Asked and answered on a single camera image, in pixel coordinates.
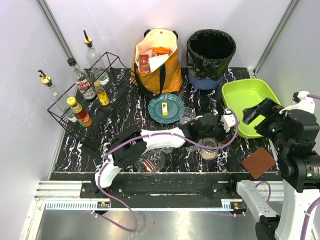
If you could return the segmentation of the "clear bottle black cap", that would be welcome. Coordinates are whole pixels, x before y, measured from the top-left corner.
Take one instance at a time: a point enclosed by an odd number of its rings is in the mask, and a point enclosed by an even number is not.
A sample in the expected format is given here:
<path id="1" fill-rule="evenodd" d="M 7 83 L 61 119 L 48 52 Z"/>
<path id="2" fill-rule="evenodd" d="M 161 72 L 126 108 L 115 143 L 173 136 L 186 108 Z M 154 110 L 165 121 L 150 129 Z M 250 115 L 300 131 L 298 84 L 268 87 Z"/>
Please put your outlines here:
<path id="1" fill-rule="evenodd" d="M 91 80 L 87 75 L 87 72 L 84 69 L 80 68 L 73 57 L 68 58 L 67 63 L 70 67 L 73 68 L 72 79 L 83 98 L 87 101 L 94 101 L 97 97 L 97 94 Z"/>

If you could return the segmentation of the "small yellow seasoning bottle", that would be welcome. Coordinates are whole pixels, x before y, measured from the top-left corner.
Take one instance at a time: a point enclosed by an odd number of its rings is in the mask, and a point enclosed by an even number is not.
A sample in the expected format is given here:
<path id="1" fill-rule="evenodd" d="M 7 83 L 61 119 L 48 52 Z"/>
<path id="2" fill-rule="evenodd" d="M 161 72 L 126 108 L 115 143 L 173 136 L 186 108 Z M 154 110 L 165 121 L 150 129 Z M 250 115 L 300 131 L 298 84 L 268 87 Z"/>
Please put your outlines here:
<path id="1" fill-rule="evenodd" d="M 97 93 L 97 97 L 99 99 L 100 104 L 102 106 L 107 106 L 110 103 L 110 101 L 109 101 L 108 95 L 107 95 L 104 87 L 102 86 L 101 82 L 99 80 L 96 80 L 93 85 L 94 85 L 95 91 Z"/>

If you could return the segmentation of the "red sauce bottle yellow cap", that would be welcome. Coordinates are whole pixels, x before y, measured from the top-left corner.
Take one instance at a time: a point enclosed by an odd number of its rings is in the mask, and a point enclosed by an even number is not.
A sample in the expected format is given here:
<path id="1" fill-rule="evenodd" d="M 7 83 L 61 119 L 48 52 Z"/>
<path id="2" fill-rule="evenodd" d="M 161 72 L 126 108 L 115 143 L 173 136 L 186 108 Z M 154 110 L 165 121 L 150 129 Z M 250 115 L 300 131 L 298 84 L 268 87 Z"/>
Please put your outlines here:
<path id="1" fill-rule="evenodd" d="M 92 125 L 92 118 L 88 114 L 87 110 L 76 100 L 75 97 L 68 97 L 66 102 L 70 106 L 73 115 L 82 127 L 88 128 Z"/>

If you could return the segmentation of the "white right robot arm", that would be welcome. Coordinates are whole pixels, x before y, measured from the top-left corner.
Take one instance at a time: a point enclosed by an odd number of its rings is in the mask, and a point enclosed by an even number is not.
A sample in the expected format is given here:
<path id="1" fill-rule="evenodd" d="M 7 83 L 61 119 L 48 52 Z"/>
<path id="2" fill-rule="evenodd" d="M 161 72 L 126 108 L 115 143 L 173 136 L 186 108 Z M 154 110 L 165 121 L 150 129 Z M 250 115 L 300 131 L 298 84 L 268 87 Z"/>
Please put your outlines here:
<path id="1" fill-rule="evenodd" d="M 284 108 L 268 97 L 244 109 L 243 122 L 248 125 L 260 115 L 265 118 L 255 130 L 273 143 L 283 178 L 281 214 L 250 180 L 237 182 L 236 192 L 255 219 L 257 239 L 308 240 L 312 230 L 308 223 L 320 203 L 320 156 L 313 150 L 320 126 L 315 115 L 299 104 Z"/>

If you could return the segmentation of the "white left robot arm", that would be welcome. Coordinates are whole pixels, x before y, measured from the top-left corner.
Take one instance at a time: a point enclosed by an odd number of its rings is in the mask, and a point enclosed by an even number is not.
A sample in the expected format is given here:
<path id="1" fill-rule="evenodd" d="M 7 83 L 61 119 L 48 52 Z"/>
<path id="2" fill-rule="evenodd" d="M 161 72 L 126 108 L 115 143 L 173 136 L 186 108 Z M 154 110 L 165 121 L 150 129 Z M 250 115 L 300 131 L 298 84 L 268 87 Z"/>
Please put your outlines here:
<path id="1" fill-rule="evenodd" d="M 206 150 L 219 150 L 230 145 L 238 134 L 239 119 L 231 110 L 218 117 L 211 113 L 172 129 L 144 130 L 134 125 L 120 133 L 103 156 L 102 167 L 94 174 L 92 184 L 101 189 L 109 188 L 116 175 L 136 163 L 147 151 L 162 148 L 181 148 L 197 146 Z M 206 138 L 224 139 L 235 130 L 231 140 L 221 146 L 208 146 L 199 141 Z"/>

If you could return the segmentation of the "clear oil bottle gold spout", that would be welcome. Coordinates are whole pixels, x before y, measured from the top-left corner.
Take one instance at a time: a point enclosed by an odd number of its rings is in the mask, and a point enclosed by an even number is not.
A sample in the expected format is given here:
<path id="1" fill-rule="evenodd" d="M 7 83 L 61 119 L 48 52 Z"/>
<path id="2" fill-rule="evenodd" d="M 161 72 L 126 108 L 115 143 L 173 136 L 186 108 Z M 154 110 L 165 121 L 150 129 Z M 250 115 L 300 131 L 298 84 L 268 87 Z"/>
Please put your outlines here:
<path id="1" fill-rule="evenodd" d="M 69 98 L 67 93 L 56 86 L 53 83 L 52 78 L 50 76 L 47 76 L 42 70 L 38 70 L 37 72 L 39 73 L 41 83 L 45 85 L 50 91 L 49 96 L 55 103 L 56 107 L 61 111 L 62 116 L 73 123 L 77 122 L 77 118 L 72 112 L 70 105 L 67 103 L 67 99 Z"/>

